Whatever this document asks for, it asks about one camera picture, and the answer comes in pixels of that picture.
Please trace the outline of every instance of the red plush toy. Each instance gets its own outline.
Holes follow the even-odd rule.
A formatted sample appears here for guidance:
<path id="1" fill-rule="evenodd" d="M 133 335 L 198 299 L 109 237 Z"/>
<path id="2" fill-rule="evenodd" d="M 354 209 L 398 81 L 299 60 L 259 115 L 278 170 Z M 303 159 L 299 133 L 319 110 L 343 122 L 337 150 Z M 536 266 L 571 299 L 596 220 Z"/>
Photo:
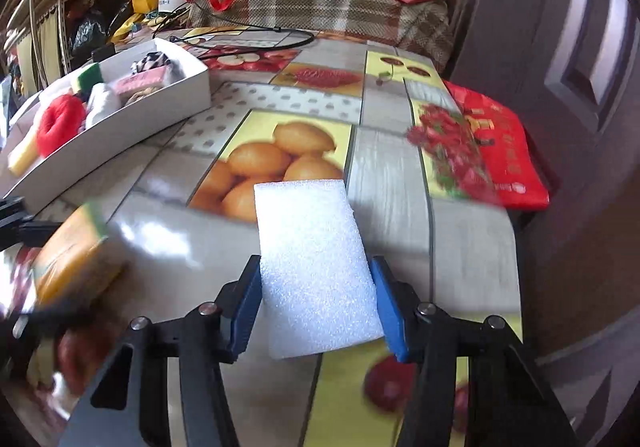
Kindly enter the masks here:
<path id="1" fill-rule="evenodd" d="M 44 158 L 57 151 L 78 134 L 86 110 L 74 94 L 57 97 L 44 110 L 36 134 L 38 152 Z"/>

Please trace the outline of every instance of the white box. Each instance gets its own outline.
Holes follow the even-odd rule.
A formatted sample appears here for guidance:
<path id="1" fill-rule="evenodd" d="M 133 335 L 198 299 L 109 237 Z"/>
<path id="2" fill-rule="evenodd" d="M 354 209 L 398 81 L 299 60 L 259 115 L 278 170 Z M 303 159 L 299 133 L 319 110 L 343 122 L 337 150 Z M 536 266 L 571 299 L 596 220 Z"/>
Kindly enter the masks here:
<path id="1" fill-rule="evenodd" d="M 133 62 L 155 51 L 161 51 L 169 57 L 184 78 L 119 109 L 94 127 L 83 131 L 46 159 L 36 162 L 18 180 L 7 169 L 7 157 L 33 123 L 33 115 L 38 106 L 28 110 L 12 129 L 7 144 L 0 153 L 1 195 L 24 196 L 28 211 L 36 214 L 71 185 L 116 154 L 165 127 L 208 109 L 211 106 L 211 93 L 206 65 L 180 46 L 159 38 L 140 43 L 101 62 L 102 78 L 108 83 L 126 77 L 130 74 Z M 70 87 L 70 78 L 74 74 L 72 72 L 60 78 L 42 91 L 40 103 L 47 105 L 61 90 Z"/>

